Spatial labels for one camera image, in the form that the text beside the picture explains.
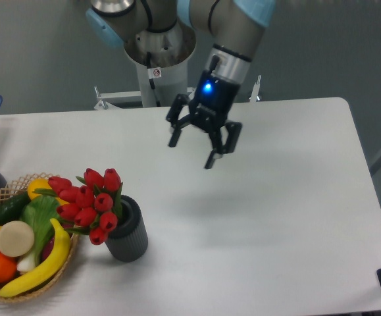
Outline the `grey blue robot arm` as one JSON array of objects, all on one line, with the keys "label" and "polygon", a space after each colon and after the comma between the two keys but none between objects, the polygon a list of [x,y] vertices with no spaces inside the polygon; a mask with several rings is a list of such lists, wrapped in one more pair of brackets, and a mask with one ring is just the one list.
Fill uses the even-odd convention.
[{"label": "grey blue robot arm", "polygon": [[[86,18],[102,41],[123,48],[135,64],[143,106],[168,107],[170,147],[188,125],[208,134],[209,169],[235,150],[242,125],[228,113],[274,8],[274,1],[92,1]],[[188,93],[196,30],[214,42]]]}]

